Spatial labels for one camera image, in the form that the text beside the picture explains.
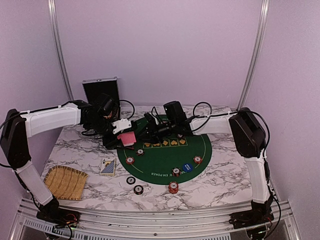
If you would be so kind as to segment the woven bamboo tray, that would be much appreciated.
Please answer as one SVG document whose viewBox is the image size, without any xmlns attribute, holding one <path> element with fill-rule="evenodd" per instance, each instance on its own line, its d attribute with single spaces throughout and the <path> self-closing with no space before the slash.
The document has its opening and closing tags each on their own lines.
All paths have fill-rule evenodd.
<svg viewBox="0 0 320 240">
<path fill-rule="evenodd" d="M 80 201 L 88 178 L 80 170 L 57 165 L 44 177 L 44 183 L 58 200 Z"/>
</svg>

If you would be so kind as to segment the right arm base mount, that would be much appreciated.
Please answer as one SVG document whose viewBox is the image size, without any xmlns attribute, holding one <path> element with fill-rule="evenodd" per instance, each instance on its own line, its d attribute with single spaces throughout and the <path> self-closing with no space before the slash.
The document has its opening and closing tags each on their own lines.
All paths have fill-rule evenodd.
<svg viewBox="0 0 320 240">
<path fill-rule="evenodd" d="M 228 222 L 234 229 L 240 229 L 273 221 L 275 219 L 271 208 L 273 200 L 272 196 L 263 203 L 252 200 L 250 210 L 231 213 Z"/>
</svg>

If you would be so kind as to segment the aluminium poker chip case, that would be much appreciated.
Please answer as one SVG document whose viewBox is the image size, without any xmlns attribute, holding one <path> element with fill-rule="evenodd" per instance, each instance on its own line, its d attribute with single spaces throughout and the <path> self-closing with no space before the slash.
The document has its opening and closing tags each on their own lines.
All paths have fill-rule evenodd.
<svg viewBox="0 0 320 240">
<path fill-rule="evenodd" d="M 99 78 L 83 80 L 82 86 L 88 103 L 102 116 L 120 118 L 120 96 L 118 78 Z"/>
</svg>

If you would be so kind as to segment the black poker chip stack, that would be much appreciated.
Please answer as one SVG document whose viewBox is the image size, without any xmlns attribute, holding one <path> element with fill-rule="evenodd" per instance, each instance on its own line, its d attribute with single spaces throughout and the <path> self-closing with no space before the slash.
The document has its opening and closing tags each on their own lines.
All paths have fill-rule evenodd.
<svg viewBox="0 0 320 240">
<path fill-rule="evenodd" d="M 141 195 L 143 192 L 144 192 L 144 188 L 142 185 L 136 185 L 134 188 L 133 188 L 133 191 L 136 195 Z"/>
</svg>

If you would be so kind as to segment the round green poker mat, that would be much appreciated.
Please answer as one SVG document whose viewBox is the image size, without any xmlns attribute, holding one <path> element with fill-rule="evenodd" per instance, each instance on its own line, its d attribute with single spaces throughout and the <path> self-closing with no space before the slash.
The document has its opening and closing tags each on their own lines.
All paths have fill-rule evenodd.
<svg viewBox="0 0 320 240">
<path fill-rule="evenodd" d="M 119 162 L 133 177 L 156 185 L 168 185 L 170 182 L 184 183 L 200 175 L 212 158 L 212 144 L 207 134 L 178 138 L 176 134 L 164 138 L 162 143 L 151 144 L 137 141 L 134 150 L 118 149 Z M 137 149 L 143 149 L 144 155 L 138 156 Z M 200 156 L 202 163 L 196 164 L 194 157 Z M 126 158 L 133 157 L 134 163 L 127 164 Z M 191 172 L 184 172 L 183 164 L 193 166 Z M 172 169 L 179 168 L 179 176 L 172 175 Z"/>
</svg>

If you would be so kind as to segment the aluminium front rail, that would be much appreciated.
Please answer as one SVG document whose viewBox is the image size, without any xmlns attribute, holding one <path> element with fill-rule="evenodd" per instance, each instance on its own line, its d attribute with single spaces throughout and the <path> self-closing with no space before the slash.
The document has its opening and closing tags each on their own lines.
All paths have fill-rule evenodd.
<svg viewBox="0 0 320 240">
<path fill-rule="evenodd" d="M 36 217 L 29 199 L 19 205 L 10 231 L 11 240 L 253 240 L 266 234 L 270 240 L 299 240 L 300 234 L 288 201 L 271 206 L 273 221 L 235 229 L 229 220 L 246 211 L 249 202 L 173 211 L 119 211 L 76 208 L 78 225 L 56 228 Z"/>
</svg>

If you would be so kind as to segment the left aluminium frame post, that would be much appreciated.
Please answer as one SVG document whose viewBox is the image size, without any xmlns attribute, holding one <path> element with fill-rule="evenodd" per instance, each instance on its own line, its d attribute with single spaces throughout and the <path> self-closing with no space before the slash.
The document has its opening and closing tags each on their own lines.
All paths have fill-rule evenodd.
<svg viewBox="0 0 320 240">
<path fill-rule="evenodd" d="M 60 69 L 62 80 L 63 80 L 63 85 L 66 91 L 67 99 L 69 101 L 73 101 L 75 98 L 72 92 L 68 70 L 65 63 L 64 53 L 63 53 L 63 46 L 61 42 L 58 16 L 57 16 L 57 10 L 56 10 L 56 1 L 48 0 L 47 3 L 48 3 L 50 24 L 52 28 L 52 35 L 53 35 L 58 65 L 59 65 L 59 69 Z"/>
</svg>

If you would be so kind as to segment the blue small blind button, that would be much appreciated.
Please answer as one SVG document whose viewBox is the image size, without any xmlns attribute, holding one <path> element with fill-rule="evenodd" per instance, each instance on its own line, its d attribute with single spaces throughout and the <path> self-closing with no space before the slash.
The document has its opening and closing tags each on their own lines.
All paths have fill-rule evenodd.
<svg viewBox="0 0 320 240">
<path fill-rule="evenodd" d="M 182 170 L 183 170 L 184 172 L 186 172 L 186 173 L 192 172 L 193 169 L 194 169 L 194 168 L 193 168 L 192 164 L 190 164 L 190 163 L 184 163 L 184 164 L 182 165 Z"/>
</svg>

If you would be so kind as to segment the right aluminium frame post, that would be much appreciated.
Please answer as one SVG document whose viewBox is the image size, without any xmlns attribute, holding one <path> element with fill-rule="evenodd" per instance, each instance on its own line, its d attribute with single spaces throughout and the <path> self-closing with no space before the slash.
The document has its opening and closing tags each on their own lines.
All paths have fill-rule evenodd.
<svg viewBox="0 0 320 240">
<path fill-rule="evenodd" d="M 267 27 L 269 8 L 270 8 L 270 0 L 262 0 L 256 36 L 255 36 L 255 41 L 253 45 L 253 51 L 250 58 L 249 67 L 248 67 L 248 71 L 244 81 L 244 85 L 243 85 L 240 98 L 236 107 L 237 110 L 245 106 L 247 97 L 250 92 L 250 87 L 253 82 L 256 65 L 257 65 L 259 55 L 263 46 L 263 41 L 264 41 L 266 27 Z"/>
</svg>

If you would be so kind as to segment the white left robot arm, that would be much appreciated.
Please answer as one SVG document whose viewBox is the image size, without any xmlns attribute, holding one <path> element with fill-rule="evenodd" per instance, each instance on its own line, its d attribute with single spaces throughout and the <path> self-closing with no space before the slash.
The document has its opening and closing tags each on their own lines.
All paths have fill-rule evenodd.
<svg viewBox="0 0 320 240">
<path fill-rule="evenodd" d="M 102 137 L 102 144 L 108 150 L 115 149 L 120 143 L 117 138 L 119 100 L 107 94 L 98 96 L 95 103 L 71 100 L 60 105 L 19 111 L 15 108 L 7 112 L 1 124 L 0 147 L 21 185 L 45 206 L 44 215 L 53 223 L 63 219 L 63 211 L 58 208 L 55 195 L 41 179 L 39 168 L 31 154 L 36 151 L 35 143 L 41 137 L 58 133 L 64 127 L 83 126 Z"/>
</svg>

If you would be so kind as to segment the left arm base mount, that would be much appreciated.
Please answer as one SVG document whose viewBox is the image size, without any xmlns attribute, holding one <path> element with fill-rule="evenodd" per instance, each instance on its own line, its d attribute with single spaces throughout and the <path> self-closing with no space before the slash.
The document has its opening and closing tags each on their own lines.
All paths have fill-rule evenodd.
<svg viewBox="0 0 320 240">
<path fill-rule="evenodd" d="M 77 227 L 79 223 L 80 213 L 74 210 L 60 208 L 59 201 L 53 196 L 45 205 L 36 204 L 38 212 L 36 217 L 40 220 L 54 223 L 59 228 Z"/>
</svg>

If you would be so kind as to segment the red playing card deck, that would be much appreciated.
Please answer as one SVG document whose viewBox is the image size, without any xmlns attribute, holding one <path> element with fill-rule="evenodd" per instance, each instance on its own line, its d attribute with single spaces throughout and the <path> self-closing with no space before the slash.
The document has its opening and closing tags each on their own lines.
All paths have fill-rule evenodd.
<svg viewBox="0 0 320 240">
<path fill-rule="evenodd" d="M 117 136 L 117 139 L 122 142 L 124 147 L 133 146 L 137 142 L 133 131 L 121 133 Z"/>
</svg>

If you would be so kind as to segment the red poker chip stack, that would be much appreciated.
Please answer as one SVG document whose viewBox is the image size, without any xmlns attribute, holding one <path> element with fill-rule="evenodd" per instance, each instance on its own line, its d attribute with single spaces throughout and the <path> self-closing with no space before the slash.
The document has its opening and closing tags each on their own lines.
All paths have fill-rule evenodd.
<svg viewBox="0 0 320 240">
<path fill-rule="evenodd" d="M 179 191 L 179 184 L 175 181 L 172 181 L 168 185 L 168 191 L 171 194 L 176 194 Z"/>
</svg>

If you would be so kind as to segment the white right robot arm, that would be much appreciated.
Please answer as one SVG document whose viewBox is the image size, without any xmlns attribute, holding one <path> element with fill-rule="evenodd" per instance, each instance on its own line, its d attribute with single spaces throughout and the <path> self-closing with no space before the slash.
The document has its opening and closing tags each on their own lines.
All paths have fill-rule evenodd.
<svg viewBox="0 0 320 240">
<path fill-rule="evenodd" d="M 202 134 L 230 133 L 237 152 L 247 164 L 251 187 L 253 209 L 247 219 L 258 224 L 267 216 L 264 205 L 270 204 L 273 197 L 269 190 L 270 172 L 266 163 L 266 149 L 270 131 L 263 117 L 248 107 L 220 114 L 196 115 L 187 117 L 179 101 L 171 101 L 163 106 L 167 121 L 162 123 L 150 113 L 145 113 L 146 125 L 135 136 L 147 143 L 160 143 L 172 134 L 198 136 Z"/>
</svg>

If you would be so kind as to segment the playing card box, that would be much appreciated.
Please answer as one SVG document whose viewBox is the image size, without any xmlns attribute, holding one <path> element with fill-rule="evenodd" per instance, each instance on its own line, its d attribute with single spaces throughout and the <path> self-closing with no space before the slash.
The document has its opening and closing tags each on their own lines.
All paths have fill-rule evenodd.
<svg viewBox="0 0 320 240">
<path fill-rule="evenodd" d="M 101 176 L 115 176 L 116 172 L 116 159 L 113 157 L 104 158 L 100 163 L 100 172 Z"/>
</svg>

